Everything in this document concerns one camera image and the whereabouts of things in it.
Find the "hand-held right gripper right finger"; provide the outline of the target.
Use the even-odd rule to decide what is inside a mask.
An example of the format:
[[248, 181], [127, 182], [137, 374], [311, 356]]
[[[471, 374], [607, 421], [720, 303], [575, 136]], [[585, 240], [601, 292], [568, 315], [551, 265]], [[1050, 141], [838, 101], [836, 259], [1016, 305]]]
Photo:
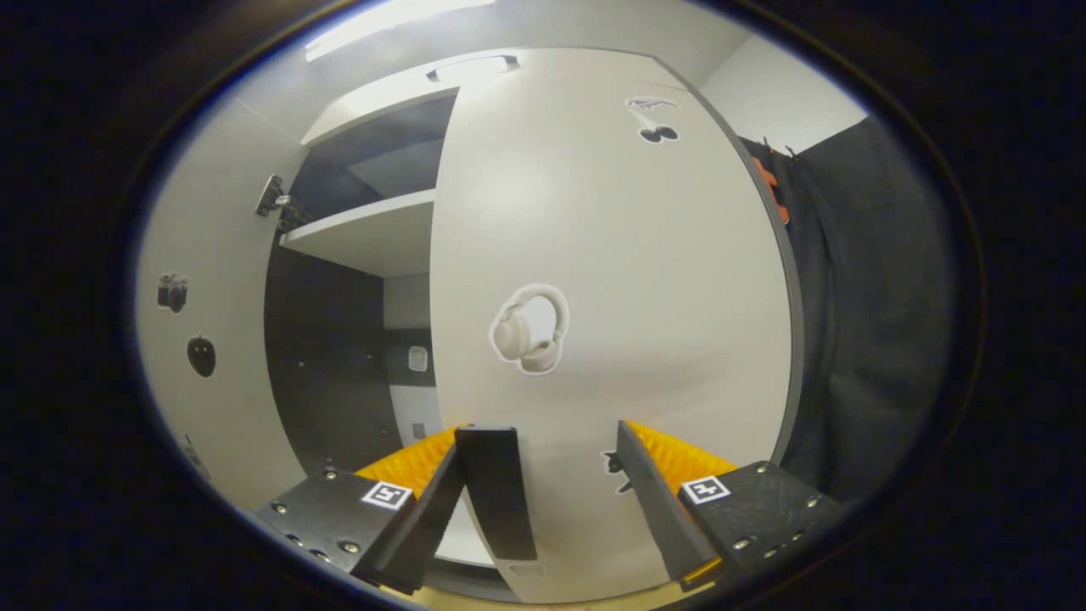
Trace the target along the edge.
[[668, 577], [687, 591], [768, 580], [845, 515], [779, 464], [737, 467], [633, 421], [619, 423], [616, 453]]

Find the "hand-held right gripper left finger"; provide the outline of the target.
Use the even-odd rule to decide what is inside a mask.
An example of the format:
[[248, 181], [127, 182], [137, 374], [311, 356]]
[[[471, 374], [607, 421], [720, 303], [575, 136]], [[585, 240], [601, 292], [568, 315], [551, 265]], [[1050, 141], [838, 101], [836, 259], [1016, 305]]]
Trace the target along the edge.
[[455, 433], [443, 430], [356, 471], [325, 467], [255, 515], [325, 564], [414, 594], [464, 488]]

